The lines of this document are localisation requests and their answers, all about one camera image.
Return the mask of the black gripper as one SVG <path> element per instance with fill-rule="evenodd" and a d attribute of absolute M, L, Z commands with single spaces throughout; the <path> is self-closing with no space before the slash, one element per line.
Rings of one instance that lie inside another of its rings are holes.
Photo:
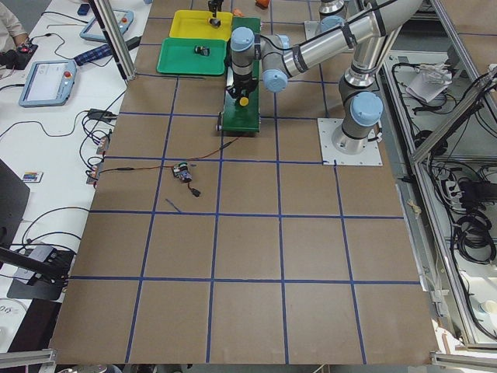
<path fill-rule="evenodd" d="M 227 87 L 227 92 L 232 99 L 249 97 L 250 93 L 258 87 L 259 81 L 251 75 L 234 75 L 233 82 Z"/>
<path fill-rule="evenodd" d="M 212 14 L 217 14 L 222 11 L 223 0 L 208 0 L 208 9 Z"/>

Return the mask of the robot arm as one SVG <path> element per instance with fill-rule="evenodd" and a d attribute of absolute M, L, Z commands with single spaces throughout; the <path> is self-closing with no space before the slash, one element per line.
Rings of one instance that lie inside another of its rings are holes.
<path fill-rule="evenodd" d="M 281 92 L 290 78 L 302 74 L 345 51 L 353 59 L 339 82 L 345 110 L 342 124 L 332 135 L 341 153 L 358 155 L 366 147 L 373 126 L 380 120 L 384 104 L 371 92 L 401 27 L 419 10 L 420 1 L 366 1 L 364 10 L 348 19 L 330 16 L 333 25 L 300 44 L 286 46 L 279 37 L 266 37 L 247 27 L 231 33 L 230 50 L 233 82 L 227 93 L 243 104 L 257 87 L 253 77 L 255 61 L 262 63 L 262 80 L 270 92 Z"/>
<path fill-rule="evenodd" d="M 214 18 L 222 10 L 223 0 L 212 0 L 207 2 L 209 11 Z M 318 9 L 320 20 L 328 16 L 340 16 L 344 18 L 347 13 L 346 3 L 343 0 L 321 1 Z"/>

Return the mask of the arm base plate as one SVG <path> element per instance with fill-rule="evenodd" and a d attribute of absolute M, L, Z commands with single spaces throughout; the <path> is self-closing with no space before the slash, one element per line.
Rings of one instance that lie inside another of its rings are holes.
<path fill-rule="evenodd" d="M 308 20 L 304 22 L 305 40 L 310 40 L 321 33 L 320 21 Z"/>
<path fill-rule="evenodd" d="M 342 118 L 318 118 L 321 161 L 329 166 L 382 166 L 374 129 L 367 138 L 355 140 L 342 132 Z"/>

